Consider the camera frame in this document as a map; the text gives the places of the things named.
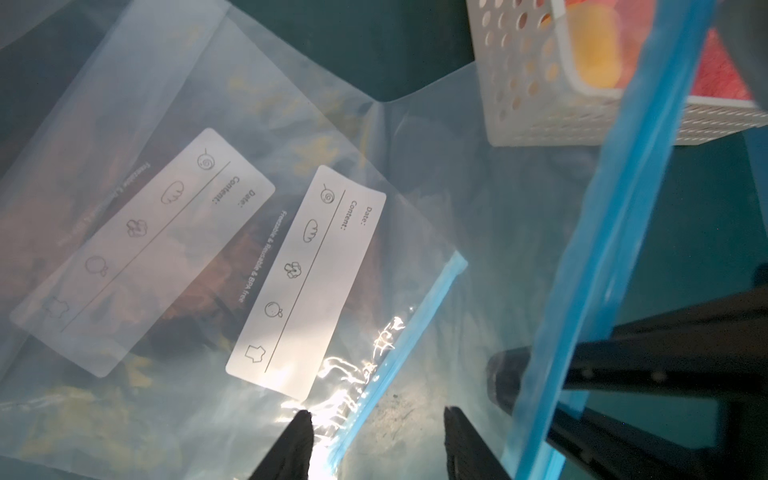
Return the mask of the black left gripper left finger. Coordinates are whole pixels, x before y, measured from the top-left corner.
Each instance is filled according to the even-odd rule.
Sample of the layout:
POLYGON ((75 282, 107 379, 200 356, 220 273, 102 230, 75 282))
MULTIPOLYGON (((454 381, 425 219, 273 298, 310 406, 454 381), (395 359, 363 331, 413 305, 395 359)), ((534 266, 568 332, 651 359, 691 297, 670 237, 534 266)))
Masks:
POLYGON ((312 415, 300 410, 249 479, 308 480, 313 445, 312 415))

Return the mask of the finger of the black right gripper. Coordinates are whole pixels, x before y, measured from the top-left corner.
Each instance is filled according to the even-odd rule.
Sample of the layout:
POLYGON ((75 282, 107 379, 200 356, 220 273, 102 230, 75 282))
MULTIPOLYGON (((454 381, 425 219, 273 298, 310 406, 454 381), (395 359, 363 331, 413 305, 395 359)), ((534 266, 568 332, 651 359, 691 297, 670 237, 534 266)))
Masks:
POLYGON ((767 399, 767 290, 756 287, 616 327, 565 356, 558 390, 758 403, 767 399))
POLYGON ((765 479, 767 406, 722 408, 717 444, 692 449, 586 410, 558 409, 547 443, 595 479, 765 479))

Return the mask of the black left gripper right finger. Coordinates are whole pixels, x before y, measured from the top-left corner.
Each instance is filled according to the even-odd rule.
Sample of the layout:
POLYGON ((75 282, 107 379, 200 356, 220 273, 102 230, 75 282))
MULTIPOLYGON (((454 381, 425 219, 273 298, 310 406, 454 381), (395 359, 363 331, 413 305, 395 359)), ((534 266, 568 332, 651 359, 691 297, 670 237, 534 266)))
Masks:
POLYGON ((509 480, 510 476, 458 407, 443 413, 447 474, 450 480, 509 480))

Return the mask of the clear zip-top bag blue zipper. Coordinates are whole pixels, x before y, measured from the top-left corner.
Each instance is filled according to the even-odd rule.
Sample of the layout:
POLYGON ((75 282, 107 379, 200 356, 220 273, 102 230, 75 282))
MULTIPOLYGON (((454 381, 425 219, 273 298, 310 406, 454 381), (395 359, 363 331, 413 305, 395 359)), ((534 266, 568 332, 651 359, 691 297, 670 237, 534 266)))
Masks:
POLYGON ((460 408, 514 479, 557 479, 545 440, 578 342, 614 324, 655 206, 704 34, 634 76, 596 146, 493 146, 476 60, 387 103, 388 177, 466 260, 338 465, 340 479, 446 479, 443 410, 460 408))

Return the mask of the pink peach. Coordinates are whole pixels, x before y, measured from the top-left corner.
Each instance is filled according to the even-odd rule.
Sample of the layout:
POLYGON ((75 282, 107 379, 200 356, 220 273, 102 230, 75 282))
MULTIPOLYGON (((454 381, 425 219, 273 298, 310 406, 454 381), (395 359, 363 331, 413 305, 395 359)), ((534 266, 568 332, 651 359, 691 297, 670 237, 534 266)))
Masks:
POLYGON ((752 99, 714 28, 707 33, 691 94, 730 100, 752 99))

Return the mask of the yellow peach back middle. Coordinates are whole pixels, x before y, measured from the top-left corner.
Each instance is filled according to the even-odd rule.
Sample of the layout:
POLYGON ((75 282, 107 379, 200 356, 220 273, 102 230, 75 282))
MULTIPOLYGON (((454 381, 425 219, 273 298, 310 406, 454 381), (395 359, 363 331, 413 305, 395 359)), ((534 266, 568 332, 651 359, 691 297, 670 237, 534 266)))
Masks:
POLYGON ((622 76, 620 20, 615 1, 566 1, 573 62, 590 87, 611 89, 622 76))

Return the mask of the white perforated plastic basket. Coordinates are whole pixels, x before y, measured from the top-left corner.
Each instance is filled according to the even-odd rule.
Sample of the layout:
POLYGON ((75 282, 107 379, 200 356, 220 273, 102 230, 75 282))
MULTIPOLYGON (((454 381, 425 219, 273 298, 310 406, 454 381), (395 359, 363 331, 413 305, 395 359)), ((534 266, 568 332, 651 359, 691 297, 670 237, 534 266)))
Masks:
POLYGON ((632 78, 683 43, 694 85, 676 141, 698 145, 767 116, 751 100, 710 22, 711 1, 471 1, 484 123, 496 147, 596 146, 632 78))

